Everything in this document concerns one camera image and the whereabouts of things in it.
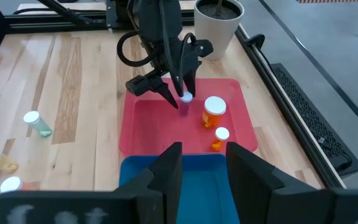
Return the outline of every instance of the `blue bin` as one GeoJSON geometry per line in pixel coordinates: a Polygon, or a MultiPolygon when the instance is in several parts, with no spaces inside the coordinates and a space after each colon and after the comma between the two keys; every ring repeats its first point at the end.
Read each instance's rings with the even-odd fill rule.
{"type": "MultiPolygon", "coordinates": [[[[157,156],[131,156],[121,164],[119,185],[131,180],[157,156]]],[[[240,223],[234,206],[226,158],[221,154],[184,155],[177,223],[240,223]]]]}

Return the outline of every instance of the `pink tray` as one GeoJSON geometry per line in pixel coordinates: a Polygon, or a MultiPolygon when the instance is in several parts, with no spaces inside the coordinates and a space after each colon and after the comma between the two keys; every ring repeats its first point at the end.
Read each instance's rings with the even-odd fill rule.
{"type": "MultiPolygon", "coordinates": [[[[172,81],[169,84],[180,106],[179,97],[172,81]]],[[[175,141],[183,143],[184,154],[213,153],[211,143],[214,129],[201,125],[204,100],[219,96],[227,104],[227,110],[219,126],[230,131],[228,141],[234,141],[251,152],[258,147],[248,110],[242,96],[239,82],[227,78],[199,78],[196,80],[196,97],[190,103],[188,116],[183,117],[158,93],[147,92],[134,96],[125,95],[119,148],[125,156],[155,156],[161,154],[175,141]]],[[[226,154],[226,144],[221,154],[226,154]]]]}

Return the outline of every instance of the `wooden tabletop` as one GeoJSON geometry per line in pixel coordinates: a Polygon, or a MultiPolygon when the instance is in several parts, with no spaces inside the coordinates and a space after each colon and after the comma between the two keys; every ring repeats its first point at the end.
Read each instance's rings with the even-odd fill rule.
{"type": "MultiPolygon", "coordinates": [[[[192,27],[185,27],[181,38],[192,27]]],[[[116,55],[123,32],[106,30],[7,35],[0,47],[0,148],[17,160],[14,174],[44,190],[114,190],[123,160],[118,149],[125,82],[132,68],[116,55]],[[54,130],[41,138],[22,118],[38,110],[54,130]]],[[[137,37],[124,45],[145,57],[137,37]]],[[[318,176],[239,41],[226,56],[205,61],[197,77],[235,78],[257,135],[258,156],[317,188],[318,176]]],[[[9,177],[0,172],[0,184],[9,177]]]]}

